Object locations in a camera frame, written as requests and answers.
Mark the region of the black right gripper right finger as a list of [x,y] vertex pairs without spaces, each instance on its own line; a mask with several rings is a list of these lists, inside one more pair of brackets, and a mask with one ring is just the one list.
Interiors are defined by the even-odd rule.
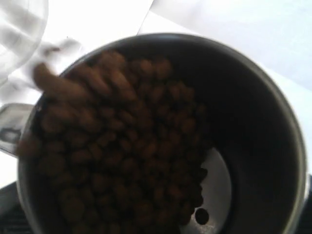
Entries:
[[312,234],[312,176],[310,175],[309,196],[301,216],[301,234]]

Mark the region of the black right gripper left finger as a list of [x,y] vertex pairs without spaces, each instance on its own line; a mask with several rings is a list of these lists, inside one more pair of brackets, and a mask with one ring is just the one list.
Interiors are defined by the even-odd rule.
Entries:
[[32,234],[21,208],[16,182],[0,189],[0,234]]

